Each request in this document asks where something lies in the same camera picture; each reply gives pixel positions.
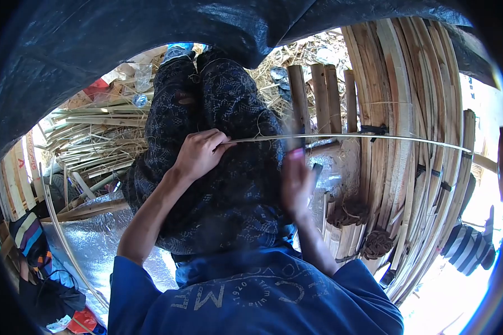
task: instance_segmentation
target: bamboo slat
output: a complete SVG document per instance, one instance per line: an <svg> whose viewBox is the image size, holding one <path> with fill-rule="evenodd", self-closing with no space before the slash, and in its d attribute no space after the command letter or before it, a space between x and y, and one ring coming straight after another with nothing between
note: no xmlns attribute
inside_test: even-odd
<svg viewBox="0 0 503 335"><path fill-rule="evenodd" d="M326 91L328 94L330 132L342 133L341 99L339 98L339 87L337 86L337 72L335 65L325 65L324 76L326 79Z"/></svg>
<svg viewBox="0 0 503 335"><path fill-rule="evenodd" d="M317 117L317 131L319 134L328 134L330 131L330 114L328 111L328 93L324 78L324 65L311 65L313 78L313 92L315 93L315 113Z"/></svg>

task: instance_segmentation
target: patterned pants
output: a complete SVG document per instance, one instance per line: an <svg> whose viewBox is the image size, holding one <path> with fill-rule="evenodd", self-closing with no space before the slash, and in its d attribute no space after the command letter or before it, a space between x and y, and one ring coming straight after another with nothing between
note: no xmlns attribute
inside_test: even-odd
<svg viewBox="0 0 503 335"><path fill-rule="evenodd" d="M219 50L162 64L145 126L148 150L132 165L123 193L135 213L175 163L189 133L217 128L233 139L278 135L255 81ZM169 212L156 245L174 255L268 248L286 241L291 221L280 204L281 141L239 143L198 179Z"/></svg>

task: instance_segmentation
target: bamboo strip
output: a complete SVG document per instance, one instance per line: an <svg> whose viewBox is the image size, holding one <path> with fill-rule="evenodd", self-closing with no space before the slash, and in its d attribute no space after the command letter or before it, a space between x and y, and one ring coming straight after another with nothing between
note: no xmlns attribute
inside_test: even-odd
<svg viewBox="0 0 503 335"><path fill-rule="evenodd" d="M115 118L89 118L89 117L82 117L82 118L76 118L76 119L70 119L66 118L65 119L66 123L89 123L89 124L105 124L105 125L118 125L118 126L130 126L130 127L144 127L145 126L145 121L144 120L121 120L121 119L115 119Z"/></svg>
<svg viewBox="0 0 503 335"><path fill-rule="evenodd" d="M69 257L69 259L70 259L70 261L71 261L74 269L80 275L81 280L87 286L88 290L90 290L91 293L94 295L94 297L97 300L99 300L99 302L101 303L101 305L103 307L105 307L107 310L109 310L110 306L108 305L108 303L102 297L100 297L99 292L93 288L93 286L91 285L91 283L89 282L89 280L84 275L84 272L82 271L82 269L78 265L78 262L77 262L76 258L74 258L74 254L72 253L71 248L69 247L69 244L67 243L67 239L65 238L65 236L63 234L63 231L61 230L61 227L58 224L58 220L56 218L56 212L54 211L54 205L53 205L52 199L50 197L50 189L49 189L49 187L47 185L45 185L43 183L43 178L41 178L41 183L42 183L42 187L44 187L44 190L45 190L45 193L44 193L44 195L45 195L45 203L47 204L47 209L49 211L50 218L52 220L52 223L53 223L54 229L56 230L58 238L60 239L60 242L61 242L61 244L62 244L62 246L63 246L63 248L65 250L65 253Z"/></svg>
<svg viewBox="0 0 503 335"><path fill-rule="evenodd" d="M119 170L119 169L122 169L122 168L125 168L125 167L129 167L129 166L132 165L133 162L134 162L134 159L131 159L131 160L128 160L128 161L123 162L123 163L114 164L112 166L108 166L107 168L101 169L99 171L95 171L95 172L89 173L88 176L90 178L97 177L97 176L100 176L100 175L108 173L108 172L112 172L112 171Z"/></svg>

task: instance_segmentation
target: hand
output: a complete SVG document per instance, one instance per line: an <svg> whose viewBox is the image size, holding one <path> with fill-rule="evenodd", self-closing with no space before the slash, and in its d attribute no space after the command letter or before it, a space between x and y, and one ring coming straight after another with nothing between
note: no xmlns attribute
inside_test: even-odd
<svg viewBox="0 0 503 335"><path fill-rule="evenodd" d="M172 169L192 183L212 170L220 162L224 152L236 145L236 143L224 144L230 140L230 137L218 129L189 134Z"/></svg>
<svg viewBox="0 0 503 335"><path fill-rule="evenodd" d="M282 166L282 204L298 225L310 222L308 198L315 185L315 172L306 166L303 149L290 151Z"/></svg>

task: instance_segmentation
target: thin bamboo stick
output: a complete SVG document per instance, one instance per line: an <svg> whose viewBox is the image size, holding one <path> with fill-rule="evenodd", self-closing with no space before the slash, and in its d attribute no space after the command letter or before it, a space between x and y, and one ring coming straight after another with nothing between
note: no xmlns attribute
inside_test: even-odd
<svg viewBox="0 0 503 335"><path fill-rule="evenodd" d="M408 136L393 136L393 135L366 135L359 133L350 133L350 134L300 134L300 135L275 135L275 136L258 136L253 138L243 138L243 139L234 139L230 140L229 143L243 143L243 142L258 142L258 141L269 141L273 139L287 139L287 138L306 138L306 137L361 137L361 138L385 138L385 139L402 139L402 140L410 140L421 143L429 143L435 144L438 146L443 146L447 148L457 149L464 152L470 153L471 150L467 148L463 148L458 145L437 142L425 138L416 138L416 137L408 137Z"/></svg>

